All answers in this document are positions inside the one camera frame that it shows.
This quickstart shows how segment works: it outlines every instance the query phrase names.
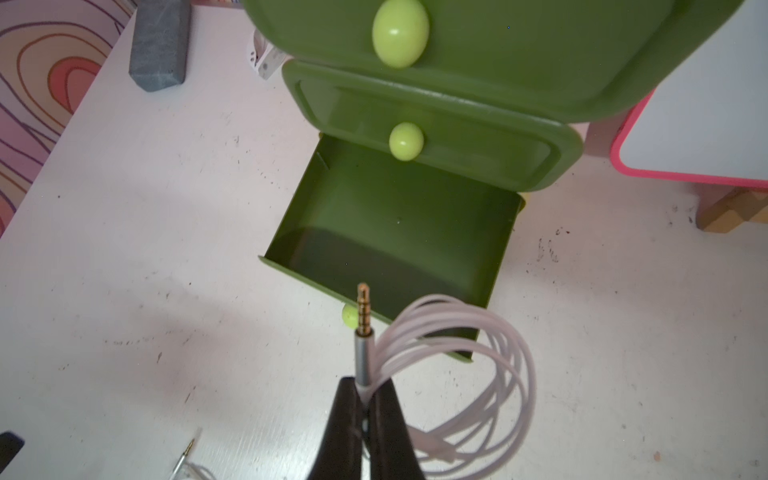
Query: pink frame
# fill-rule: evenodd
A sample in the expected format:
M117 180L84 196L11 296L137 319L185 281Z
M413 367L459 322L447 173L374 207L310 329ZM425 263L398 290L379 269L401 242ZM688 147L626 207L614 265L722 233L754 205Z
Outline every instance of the pink frame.
M733 185L735 187L748 187L748 188L768 188L768 180L752 180L749 178L737 178L737 177L715 177L712 175L698 175L698 174L678 174L675 172L661 172L655 170L640 170L637 168L631 168L624 165L621 161L621 146L624 144L624 140L629 136L629 132L632 131L632 127L637 123L637 119L643 113L645 106L648 105L650 98L654 96L651 92L646 98L644 98L639 104L635 105L630 110L627 120L621 125L614 143L611 145L611 163L616 170L619 170L624 175L630 177L644 177L644 178L660 178L663 180L676 180L683 182L694 182L699 184L719 184L719 185Z

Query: black object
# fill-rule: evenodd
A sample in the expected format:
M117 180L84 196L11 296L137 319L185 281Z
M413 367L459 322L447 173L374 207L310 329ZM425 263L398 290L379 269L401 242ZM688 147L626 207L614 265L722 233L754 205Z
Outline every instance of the black object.
M24 440L13 433L0 433L0 473L11 463L11 460L22 450L23 446Z
M307 480L360 480L360 457L365 437L371 454L371 480L424 480L413 453L395 384L388 380L373 394L365 412L354 377L339 381L323 442Z

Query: light green knob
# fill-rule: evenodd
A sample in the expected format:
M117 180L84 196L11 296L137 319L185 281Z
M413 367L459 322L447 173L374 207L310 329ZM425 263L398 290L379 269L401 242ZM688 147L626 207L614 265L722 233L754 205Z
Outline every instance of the light green knob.
M344 305L341 309L341 319L344 320L344 325L351 329L357 328L357 308L351 305Z
M429 17L419 0L386 0L373 19L373 49L392 68L413 65L429 39Z
M401 123L389 134L389 151L398 160L413 160L422 153L422 148L424 148L424 134L419 127L410 122Z

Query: gray eraser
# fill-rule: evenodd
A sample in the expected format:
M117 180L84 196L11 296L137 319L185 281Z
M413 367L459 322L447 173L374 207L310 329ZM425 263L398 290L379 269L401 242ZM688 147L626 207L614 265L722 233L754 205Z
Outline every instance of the gray eraser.
M184 83L190 37L190 0L141 0L128 74L145 91Z

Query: coiled white cable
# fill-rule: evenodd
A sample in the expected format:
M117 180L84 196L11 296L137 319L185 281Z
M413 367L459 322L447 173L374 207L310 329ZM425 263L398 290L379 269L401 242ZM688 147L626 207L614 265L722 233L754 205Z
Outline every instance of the coiled white cable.
M423 338L457 327L484 331L490 346L449 336ZM492 359L496 370L494 378L474 402L452 419L429 432L409 426L409 433L414 449L425 454L419 457L420 462L461 462L443 471L424 472L425 475L477 480L499 470L520 449L531 426L536 401L531 352L520 333L500 316L452 296L423 296L407 306L376 340L370 356L371 384L360 388L359 394L363 404L368 405L373 393L396 373L429 356L456 351L472 351ZM507 435L489 445L498 427L498 411L515 391L520 395L515 424ZM447 440L454 436L458 436L458 440ZM479 447L463 452L462 447L475 438L482 439ZM473 462L488 457L495 459L476 472L454 476Z

